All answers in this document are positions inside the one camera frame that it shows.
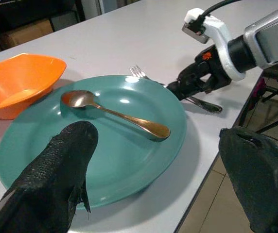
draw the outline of plastic bowl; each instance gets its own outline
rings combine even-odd
[[[66,67],[60,59],[26,53],[0,62],[0,119],[14,119],[50,93]]]

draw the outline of white table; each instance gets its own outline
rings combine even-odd
[[[207,9],[218,0],[142,0],[43,38],[0,52],[0,61],[22,52],[63,59],[68,67],[57,86],[93,76],[129,74],[139,65],[161,83],[176,79],[193,63],[202,45],[181,31],[186,12]],[[213,15],[224,21],[233,37],[278,8],[276,0],[245,0]],[[148,188],[114,204],[92,210],[89,220],[78,211],[70,232],[174,232],[218,152],[219,131],[230,128],[239,115],[261,70],[255,68],[240,82],[197,97],[223,107],[208,114],[182,102],[188,120],[187,135],[170,167]],[[11,121],[0,120],[0,139]],[[0,198],[5,192],[0,183]]]

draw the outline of gold spoon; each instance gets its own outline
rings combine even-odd
[[[170,135],[170,129],[168,129],[168,127],[155,123],[155,122],[152,122],[152,121],[149,121],[149,120],[140,119],[137,117],[125,115],[125,114],[104,108],[94,101],[94,97],[95,97],[94,94],[91,93],[90,91],[77,90],[77,91],[70,91],[70,92],[64,93],[61,97],[61,100],[64,104],[66,104],[70,107],[73,107],[73,108],[81,108],[81,107],[85,107],[87,105],[94,106],[107,113],[110,113],[110,114],[116,115],[120,118],[123,118],[125,120],[128,120],[129,122],[134,123],[135,125],[139,126],[143,130],[145,130],[159,138],[167,138]]]

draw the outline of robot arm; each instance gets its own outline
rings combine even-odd
[[[244,35],[232,39],[226,25],[208,15],[198,27],[197,19],[204,11],[188,11],[182,31],[205,44],[211,38],[214,45],[196,56],[178,79],[168,85],[182,100],[198,92],[209,93],[232,80],[245,78],[245,72],[256,66],[265,69],[278,64],[278,10],[248,26]],[[205,82],[200,78],[211,74]]]

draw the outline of fork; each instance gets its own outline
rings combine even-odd
[[[148,79],[148,76],[141,70],[141,68],[139,66],[133,66],[130,68],[130,72],[132,73],[133,76],[137,77],[137,78],[143,78],[143,79]],[[195,98],[193,96],[189,96],[186,98],[187,101],[194,103],[195,105],[201,107],[202,109],[205,109],[206,111],[210,112],[210,113],[220,113],[222,111],[222,107],[213,103],[209,103],[203,100],[200,100],[198,98]]]

